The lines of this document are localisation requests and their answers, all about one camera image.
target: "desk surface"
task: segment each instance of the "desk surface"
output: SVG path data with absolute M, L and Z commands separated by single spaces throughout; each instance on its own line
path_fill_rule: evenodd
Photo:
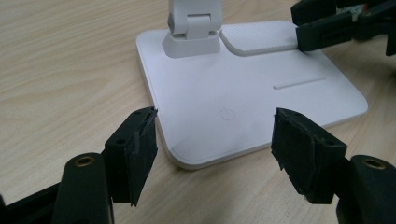
M 293 0 L 223 0 L 224 23 L 290 21 Z M 135 39 L 166 28 L 167 1 L 0 3 L 0 193 L 14 203 L 56 182 L 64 164 L 101 152 L 150 100 Z M 396 165 L 396 56 L 384 36 L 323 50 L 366 97 L 368 112 L 328 130 Z M 115 204 L 117 223 L 336 223 L 331 205 L 296 193 L 270 148 L 189 172 L 159 155 L 137 208 Z

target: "white plastic base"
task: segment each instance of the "white plastic base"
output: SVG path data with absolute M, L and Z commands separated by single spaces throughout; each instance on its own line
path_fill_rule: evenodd
M 240 57 L 220 41 L 218 54 L 172 59 L 163 52 L 167 33 L 147 31 L 136 45 L 166 151 L 183 168 L 269 147 L 276 107 L 321 126 L 367 110 L 364 97 L 321 51 Z

